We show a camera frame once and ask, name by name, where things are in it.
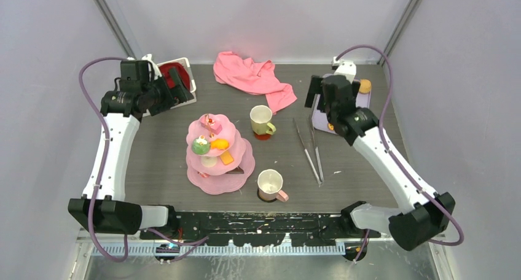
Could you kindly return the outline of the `pink cherry cake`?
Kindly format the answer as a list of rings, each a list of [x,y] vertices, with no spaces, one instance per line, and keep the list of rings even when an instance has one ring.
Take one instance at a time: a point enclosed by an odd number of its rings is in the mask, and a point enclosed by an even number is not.
[[[210,134],[219,134],[222,131],[222,125],[216,115],[204,114],[200,119],[202,128],[210,132]]]

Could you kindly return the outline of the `green frog macaron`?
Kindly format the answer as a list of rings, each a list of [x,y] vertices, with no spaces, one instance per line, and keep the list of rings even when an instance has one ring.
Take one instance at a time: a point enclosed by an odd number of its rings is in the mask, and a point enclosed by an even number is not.
[[[196,155],[207,154],[211,150],[211,142],[204,135],[192,141],[191,150]]]

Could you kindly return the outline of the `orange fish-shaped cookie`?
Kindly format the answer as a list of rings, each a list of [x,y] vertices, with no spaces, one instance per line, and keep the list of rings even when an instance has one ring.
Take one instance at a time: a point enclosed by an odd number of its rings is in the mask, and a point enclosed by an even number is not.
[[[210,142],[211,149],[226,150],[229,148],[229,142],[226,139],[216,139]]]

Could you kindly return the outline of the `white round cake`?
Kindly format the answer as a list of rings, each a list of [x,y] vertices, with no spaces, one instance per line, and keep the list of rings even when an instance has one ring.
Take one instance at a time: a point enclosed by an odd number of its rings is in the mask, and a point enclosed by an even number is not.
[[[200,157],[200,163],[205,168],[212,168],[217,164],[218,158],[217,157],[207,157],[207,156],[201,156]]]

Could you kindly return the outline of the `green mug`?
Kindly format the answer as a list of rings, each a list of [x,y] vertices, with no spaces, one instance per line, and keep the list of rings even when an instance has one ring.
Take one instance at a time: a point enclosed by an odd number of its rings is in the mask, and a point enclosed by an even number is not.
[[[268,106],[254,106],[249,113],[253,132],[259,136],[273,135],[276,132],[276,127],[272,123],[272,117],[273,112]]]

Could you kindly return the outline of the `pink three-tier dessert stand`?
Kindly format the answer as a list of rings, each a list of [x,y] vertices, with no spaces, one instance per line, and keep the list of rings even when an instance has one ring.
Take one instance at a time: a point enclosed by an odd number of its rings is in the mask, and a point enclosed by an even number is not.
[[[241,136],[235,125],[224,114],[214,114],[222,125],[222,131],[219,134],[210,134],[209,131],[202,128],[200,119],[193,121],[188,128],[186,136],[186,163],[187,177],[189,181],[200,188],[203,192],[210,195],[220,195],[223,193],[234,192],[242,188],[248,177],[253,173],[255,167],[255,159],[253,157],[253,148],[251,143]],[[208,141],[216,139],[226,139],[229,142],[228,150],[234,162],[224,165],[219,156],[226,150],[211,149],[207,154],[196,155],[191,150],[192,141],[204,135]],[[212,168],[205,168],[200,163],[200,157],[217,157],[217,164]],[[244,170],[244,174],[226,174],[226,172],[240,166]],[[201,177],[198,172],[207,173],[209,177]]]

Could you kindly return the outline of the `orange wafer bar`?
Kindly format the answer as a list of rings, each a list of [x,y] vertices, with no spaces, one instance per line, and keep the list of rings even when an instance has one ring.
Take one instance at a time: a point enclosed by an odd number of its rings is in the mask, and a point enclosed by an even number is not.
[[[229,165],[234,162],[234,158],[228,150],[220,154],[219,158],[224,165]]]

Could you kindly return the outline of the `chocolate cake slice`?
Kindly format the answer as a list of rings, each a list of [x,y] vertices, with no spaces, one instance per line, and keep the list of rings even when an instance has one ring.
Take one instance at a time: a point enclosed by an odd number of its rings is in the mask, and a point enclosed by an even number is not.
[[[226,172],[226,174],[244,174],[244,170],[240,167],[240,166],[237,166],[236,168]]]

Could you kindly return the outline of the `pink mug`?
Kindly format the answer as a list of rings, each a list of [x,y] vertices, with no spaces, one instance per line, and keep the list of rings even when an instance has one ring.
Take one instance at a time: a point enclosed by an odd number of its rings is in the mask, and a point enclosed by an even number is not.
[[[274,169],[266,169],[259,173],[257,177],[257,186],[260,194],[267,200],[277,198],[282,202],[287,202],[289,196],[282,190],[283,177]]]

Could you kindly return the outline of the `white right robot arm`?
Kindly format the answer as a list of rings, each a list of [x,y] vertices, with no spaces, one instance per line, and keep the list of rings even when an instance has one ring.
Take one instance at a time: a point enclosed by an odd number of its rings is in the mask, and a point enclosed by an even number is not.
[[[326,114],[335,132],[370,163],[398,206],[354,203],[342,210],[341,229],[351,238],[364,229],[386,233],[402,249],[412,251],[447,229],[456,203],[451,194],[439,193],[412,169],[370,109],[356,105],[359,88],[359,82],[345,76],[312,76],[305,107]]]

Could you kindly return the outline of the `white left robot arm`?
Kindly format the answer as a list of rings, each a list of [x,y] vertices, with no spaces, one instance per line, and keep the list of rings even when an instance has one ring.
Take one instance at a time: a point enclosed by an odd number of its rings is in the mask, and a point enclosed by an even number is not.
[[[153,228],[165,239],[179,231],[170,205],[125,201],[125,180],[133,140],[143,117],[195,102],[196,84],[186,57],[155,64],[150,55],[120,61],[120,76],[94,111],[101,136],[91,176],[68,212],[94,234],[134,235]]]

